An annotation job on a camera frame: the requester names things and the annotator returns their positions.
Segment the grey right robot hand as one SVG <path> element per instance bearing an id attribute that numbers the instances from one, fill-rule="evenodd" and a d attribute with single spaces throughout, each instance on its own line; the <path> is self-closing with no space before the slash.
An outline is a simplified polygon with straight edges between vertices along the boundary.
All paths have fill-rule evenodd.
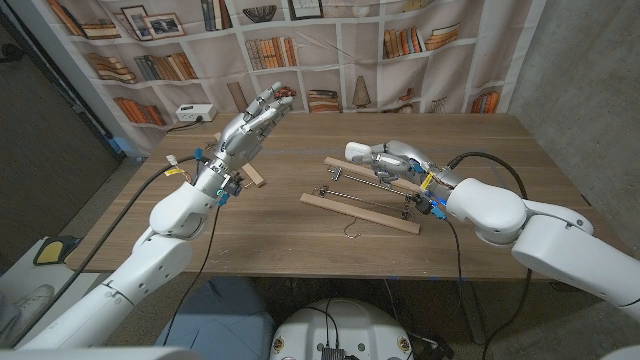
<path id="1" fill-rule="evenodd" d="M 422 214 L 433 213 L 445 218 L 439 204 L 445 205 L 451 192 L 463 180 L 448 167 L 439 167 L 415 147 L 396 140 L 369 146 L 349 142 L 345 157 L 356 164 L 368 164 L 381 183 L 391 186 L 403 178 L 419 186 L 412 196 L 415 207 Z"/>

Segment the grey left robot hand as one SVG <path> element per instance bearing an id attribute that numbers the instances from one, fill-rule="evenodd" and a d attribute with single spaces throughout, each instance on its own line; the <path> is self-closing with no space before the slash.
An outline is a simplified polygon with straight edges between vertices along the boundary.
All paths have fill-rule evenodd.
<path id="1" fill-rule="evenodd" d="M 194 187 L 216 198 L 223 192 L 237 196 L 243 177 L 239 170 L 262 149 L 262 143 L 288 114 L 293 97 L 276 99 L 282 83 L 266 89 L 221 132 L 213 155 L 199 171 Z"/>

